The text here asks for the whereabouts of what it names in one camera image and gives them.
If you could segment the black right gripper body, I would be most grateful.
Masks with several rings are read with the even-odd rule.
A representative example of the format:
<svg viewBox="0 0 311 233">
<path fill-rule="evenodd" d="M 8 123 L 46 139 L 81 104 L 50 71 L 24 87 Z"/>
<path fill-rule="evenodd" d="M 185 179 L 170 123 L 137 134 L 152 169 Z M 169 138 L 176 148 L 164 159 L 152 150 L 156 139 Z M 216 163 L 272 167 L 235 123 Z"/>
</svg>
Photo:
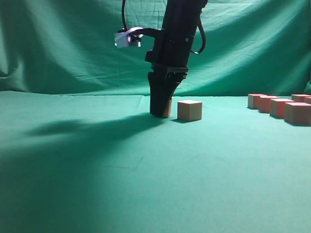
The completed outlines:
<svg viewBox="0 0 311 233">
<path fill-rule="evenodd" d="M 159 79 L 185 79 L 194 36 L 162 29 L 154 40 L 153 49 L 145 60 Z"/>
</svg>

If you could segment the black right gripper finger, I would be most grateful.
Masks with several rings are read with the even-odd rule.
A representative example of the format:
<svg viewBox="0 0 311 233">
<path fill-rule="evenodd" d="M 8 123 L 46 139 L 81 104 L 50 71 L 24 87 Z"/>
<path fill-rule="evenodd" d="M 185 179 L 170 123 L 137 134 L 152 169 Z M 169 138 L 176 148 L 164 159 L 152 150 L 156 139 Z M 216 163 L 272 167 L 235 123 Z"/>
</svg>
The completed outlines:
<svg viewBox="0 0 311 233">
<path fill-rule="evenodd" d="M 167 78 L 154 73 L 148 73 L 150 86 L 150 114 L 156 117 L 162 117 L 167 102 L 169 101 L 169 90 Z"/>
<path fill-rule="evenodd" d="M 169 97 L 172 97 L 177 87 L 182 83 L 184 79 L 186 79 L 187 74 L 176 72 L 176 73 L 169 73 L 167 77 L 168 81 L 168 90 L 169 90 Z"/>
</svg>

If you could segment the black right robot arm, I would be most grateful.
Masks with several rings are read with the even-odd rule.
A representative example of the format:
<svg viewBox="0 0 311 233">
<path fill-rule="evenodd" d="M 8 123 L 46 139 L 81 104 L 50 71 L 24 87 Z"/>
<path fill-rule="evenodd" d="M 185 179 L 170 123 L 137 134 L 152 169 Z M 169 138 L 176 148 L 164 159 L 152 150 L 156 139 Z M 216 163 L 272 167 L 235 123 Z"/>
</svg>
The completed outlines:
<svg viewBox="0 0 311 233">
<path fill-rule="evenodd" d="M 164 117 L 177 87 L 186 78 L 188 61 L 193 53 L 196 31 L 202 38 L 200 54 L 206 46 L 206 35 L 200 19 L 206 0 L 169 0 L 161 30 L 145 60 L 151 63 L 148 73 L 150 114 Z"/>
</svg>

